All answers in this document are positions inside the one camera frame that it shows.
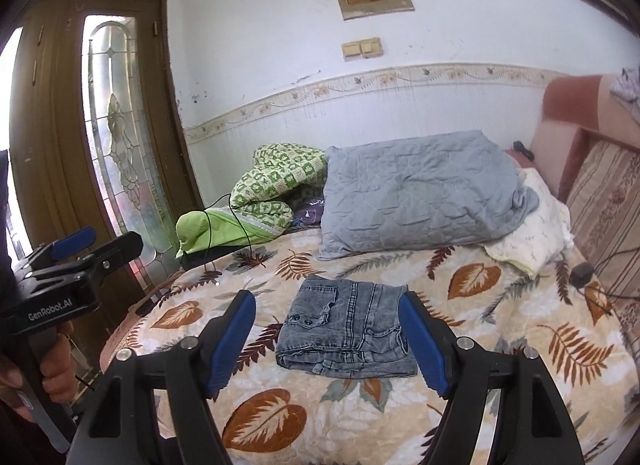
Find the person's left hand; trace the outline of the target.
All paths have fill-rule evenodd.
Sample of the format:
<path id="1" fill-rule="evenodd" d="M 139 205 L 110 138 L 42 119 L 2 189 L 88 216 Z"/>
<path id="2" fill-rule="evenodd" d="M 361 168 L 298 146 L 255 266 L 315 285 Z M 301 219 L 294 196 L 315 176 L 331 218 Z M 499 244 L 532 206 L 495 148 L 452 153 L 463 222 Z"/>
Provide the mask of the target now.
<path id="1" fill-rule="evenodd" d="M 56 341 L 40 362 L 42 387 L 50 399 L 59 404 L 70 402 L 77 393 L 76 362 L 72 356 L 70 337 L 73 323 L 67 321 L 56 329 Z M 23 387 L 23 375 L 4 355 L 1 357 L 1 400 L 13 411 L 33 422 L 32 412 L 24 406 L 17 392 Z"/>

